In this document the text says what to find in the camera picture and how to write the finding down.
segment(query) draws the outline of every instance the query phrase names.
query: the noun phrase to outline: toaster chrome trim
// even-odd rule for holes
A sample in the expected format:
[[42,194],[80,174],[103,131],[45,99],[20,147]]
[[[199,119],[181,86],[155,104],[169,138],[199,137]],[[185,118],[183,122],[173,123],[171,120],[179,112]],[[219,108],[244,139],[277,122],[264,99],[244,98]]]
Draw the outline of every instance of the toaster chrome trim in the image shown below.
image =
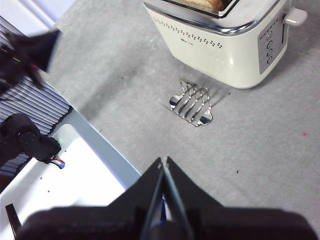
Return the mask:
[[178,6],[182,6],[184,8],[187,9],[191,9],[200,13],[204,13],[207,14],[209,16],[213,16],[213,17],[217,17],[217,18],[224,18],[225,16],[227,16],[227,14],[229,13],[229,11],[234,7],[235,4],[237,4],[237,2],[239,2],[239,0],[231,0],[231,2],[228,4],[228,6],[223,10],[223,11],[219,11],[219,10],[215,10],[213,12],[209,12],[209,11],[205,11],[205,10],[201,10],[199,8],[195,8],[189,5],[185,5],[181,2],[179,2],[179,0],[162,0],[162,1],[166,1],[169,3],[173,3],[176,4]]
[[279,2],[280,0],[239,0],[223,18],[214,17],[165,0],[144,0],[144,6],[179,22],[209,32],[230,36],[243,34],[254,28]]

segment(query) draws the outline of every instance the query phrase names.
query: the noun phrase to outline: toaster button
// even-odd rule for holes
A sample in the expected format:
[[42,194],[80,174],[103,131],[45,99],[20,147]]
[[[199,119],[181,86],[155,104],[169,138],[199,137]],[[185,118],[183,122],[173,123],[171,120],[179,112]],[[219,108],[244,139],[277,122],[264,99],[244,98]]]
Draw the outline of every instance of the toaster button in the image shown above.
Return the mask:
[[271,47],[272,47],[272,43],[273,43],[273,42],[272,42],[272,41],[270,41],[270,42],[268,43],[268,45],[266,46],[266,48],[267,48],[267,49],[271,49]]
[[268,59],[268,61],[266,62],[267,64],[270,64],[271,63],[271,61],[272,61],[272,56],[271,57],[269,57],[269,59]]
[[266,54],[266,56],[267,56],[267,57],[270,57],[270,56],[271,56],[272,51],[273,51],[273,50],[272,50],[272,48],[271,48],[271,49],[268,51],[268,53]]
[[273,34],[273,33],[272,33],[272,31],[271,31],[271,32],[269,32],[269,34],[266,36],[266,39],[267,39],[267,40],[270,40],[270,39],[271,39],[271,37],[272,37],[272,34]]

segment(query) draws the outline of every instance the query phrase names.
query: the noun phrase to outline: chrome toast rack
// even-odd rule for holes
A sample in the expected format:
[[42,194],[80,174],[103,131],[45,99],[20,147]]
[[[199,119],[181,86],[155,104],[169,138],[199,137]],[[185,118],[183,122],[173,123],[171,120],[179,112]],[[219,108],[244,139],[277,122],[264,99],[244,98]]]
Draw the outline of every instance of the chrome toast rack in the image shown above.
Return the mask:
[[190,81],[180,80],[180,84],[182,94],[174,95],[169,99],[171,111],[195,127],[209,124],[213,116],[208,89]]

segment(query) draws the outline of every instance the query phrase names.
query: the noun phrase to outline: toaster lever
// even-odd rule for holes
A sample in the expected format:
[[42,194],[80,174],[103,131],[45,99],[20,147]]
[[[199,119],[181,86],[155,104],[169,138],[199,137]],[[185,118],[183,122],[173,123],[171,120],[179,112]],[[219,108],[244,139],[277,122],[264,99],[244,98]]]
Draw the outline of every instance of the toaster lever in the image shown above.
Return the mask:
[[297,27],[305,22],[307,16],[308,13],[306,11],[292,7],[284,17],[283,23]]

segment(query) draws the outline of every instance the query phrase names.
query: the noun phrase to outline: bread slice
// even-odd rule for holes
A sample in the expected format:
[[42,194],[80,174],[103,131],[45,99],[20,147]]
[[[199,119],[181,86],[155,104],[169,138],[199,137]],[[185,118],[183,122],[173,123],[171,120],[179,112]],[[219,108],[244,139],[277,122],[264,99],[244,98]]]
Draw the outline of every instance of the bread slice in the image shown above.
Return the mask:
[[225,9],[222,0],[174,0],[175,2],[188,5],[190,7],[200,9],[207,12]]

